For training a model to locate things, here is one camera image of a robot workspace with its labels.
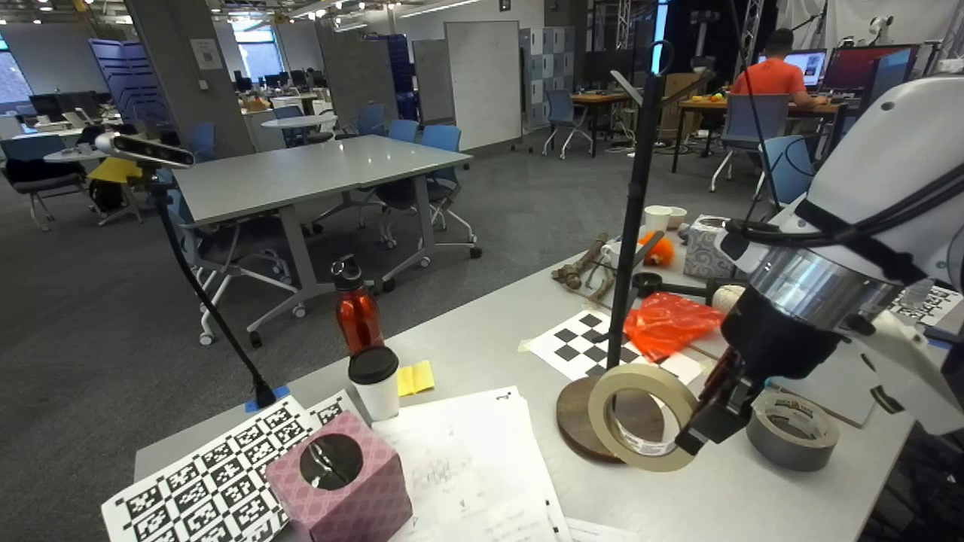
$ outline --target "floor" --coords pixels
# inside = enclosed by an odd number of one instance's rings
[[[743,214],[750,179],[707,194],[714,161],[688,157],[668,175],[657,154],[648,201]],[[404,332],[469,299],[544,267],[601,233],[617,233],[631,161],[493,152],[474,163],[459,211],[478,230],[486,257],[437,257],[384,295],[385,335]],[[0,188],[0,539],[96,539],[100,504],[134,483],[135,449],[250,399],[227,341],[195,344],[195,299],[184,286],[156,217],[96,230],[89,211],[54,201],[56,222],[35,233],[25,201]],[[377,243],[374,214],[340,214],[314,240],[315,267],[358,253],[368,274],[412,247]],[[227,301],[231,326],[247,324],[270,294],[239,286]],[[267,326],[254,353],[270,384],[294,379],[343,357],[331,299],[303,319]]]

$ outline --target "pink cube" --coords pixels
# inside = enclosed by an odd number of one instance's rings
[[[400,459],[349,412],[276,459],[267,483],[314,542],[385,542],[412,518]]]

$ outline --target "small box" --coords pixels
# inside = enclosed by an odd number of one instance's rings
[[[349,412],[276,459],[267,485],[309,542],[385,542],[412,518],[400,459]]]
[[[688,278],[733,282],[733,262],[716,250],[716,238],[727,233],[727,217],[700,214],[689,227]]]

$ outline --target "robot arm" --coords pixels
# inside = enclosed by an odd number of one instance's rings
[[[697,456],[750,422],[769,377],[808,377],[845,337],[883,353],[883,384],[930,429],[964,429],[934,359],[887,308],[922,282],[962,278],[948,243],[964,227],[964,81],[892,89],[815,172],[805,198],[769,227],[733,227],[720,250],[750,278],[724,324],[716,366],[679,447]]]

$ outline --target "person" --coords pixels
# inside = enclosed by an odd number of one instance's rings
[[[786,96],[795,107],[820,107],[824,96],[808,93],[805,73],[786,64],[792,30],[779,28],[763,50],[763,64],[748,66],[730,89],[733,96]]]

